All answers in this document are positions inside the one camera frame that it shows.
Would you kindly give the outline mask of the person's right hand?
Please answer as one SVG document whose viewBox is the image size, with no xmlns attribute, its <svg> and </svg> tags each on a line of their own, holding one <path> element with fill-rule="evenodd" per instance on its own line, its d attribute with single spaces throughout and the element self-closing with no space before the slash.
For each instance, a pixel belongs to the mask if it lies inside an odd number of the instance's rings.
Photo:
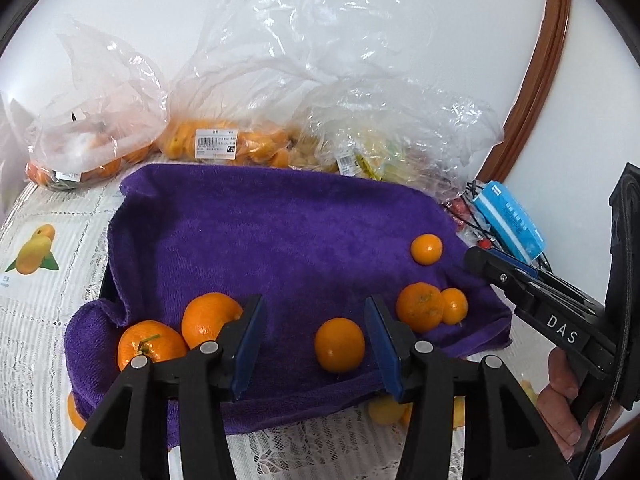
<svg viewBox="0 0 640 480">
<path fill-rule="evenodd" d="M 591 434 L 597 422 L 600 405 L 589 413 L 586 428 L 570 411 L 570 404 L 578 396 L 579 385 L 565 352 L 554 348 L 548 356 L 549 382 L 537 399 L 537 410 L 544 420 L 553 440 L 566 460 L 570 460 L 583 434 Z"/>
</svg>

